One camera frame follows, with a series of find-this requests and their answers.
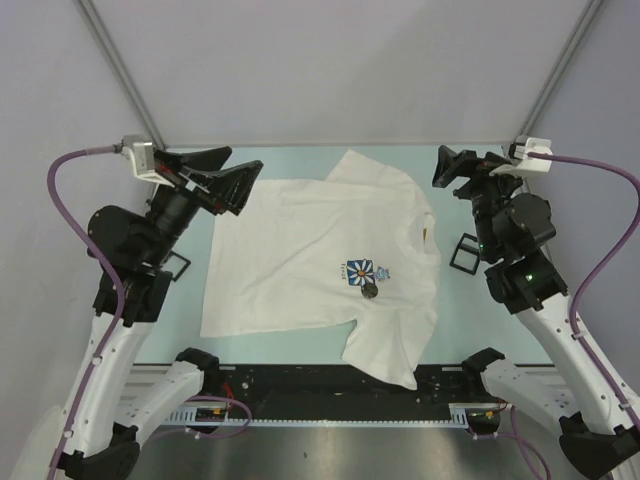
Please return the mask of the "dark round brooch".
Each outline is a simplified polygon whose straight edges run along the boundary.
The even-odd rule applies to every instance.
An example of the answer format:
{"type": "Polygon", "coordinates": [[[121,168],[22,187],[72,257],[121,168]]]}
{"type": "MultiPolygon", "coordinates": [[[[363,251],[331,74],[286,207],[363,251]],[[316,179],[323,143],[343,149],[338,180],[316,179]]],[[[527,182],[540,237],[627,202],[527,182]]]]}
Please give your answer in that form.
{"type": "Polygon", "coordinates": [[[378,296],[379,289],[375,283],[365,283],[361,286],[361,294],[366,299],[374,299],[378,296]]]}

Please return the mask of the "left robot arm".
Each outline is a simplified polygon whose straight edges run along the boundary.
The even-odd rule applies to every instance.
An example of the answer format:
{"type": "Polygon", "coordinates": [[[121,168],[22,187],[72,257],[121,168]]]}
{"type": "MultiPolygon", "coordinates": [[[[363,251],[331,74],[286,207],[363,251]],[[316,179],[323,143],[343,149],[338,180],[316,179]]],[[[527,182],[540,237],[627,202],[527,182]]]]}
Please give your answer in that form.
{"type": "Polygon", "coordinates": [[[217,357],[188,348],[146,393],[121,405],[136,356],[175,281],[166,269],[175,244],[199,211],[239,214],[263,169],[259,160],[229,166],[231,153],[230,147],[219,147],[174,154],[127,137],[117,144],[70,152],[50,166],[49,196],[100,264],[102,276],[89,342],[69,397],[31,433],[14,478],[125,479],[172,412],[219,392],[217,357]],[[58,171],[82,155],[110,154],[125,157],[134,176],[154,183],[156,193],[143,215],[108,205],[81,226],[60,197],[58,171]]]}

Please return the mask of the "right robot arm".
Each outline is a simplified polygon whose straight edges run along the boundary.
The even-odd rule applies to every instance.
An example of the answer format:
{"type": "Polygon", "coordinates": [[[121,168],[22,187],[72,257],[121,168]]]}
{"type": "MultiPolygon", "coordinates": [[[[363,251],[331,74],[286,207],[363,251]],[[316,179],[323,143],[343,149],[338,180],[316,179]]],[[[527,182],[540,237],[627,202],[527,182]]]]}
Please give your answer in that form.
{"type": "Polygon", "coordinates": [[[472,206],[475,254],[487,264],[493,300],[536,338],[565,382],[558,391],[487,348],[465,363],[463,393],[473,401],[505,401],[559,442],[566,460],[588,479],[612,476],[639,451],[639,397],[606,357],[579,314],[571,291],[543,246],[555,236],[550,203],[523,190],[558,158],[550,142],[522,137],[503,155],[438,150],[432,184],[456,179],[458,199],[472,206]]]}

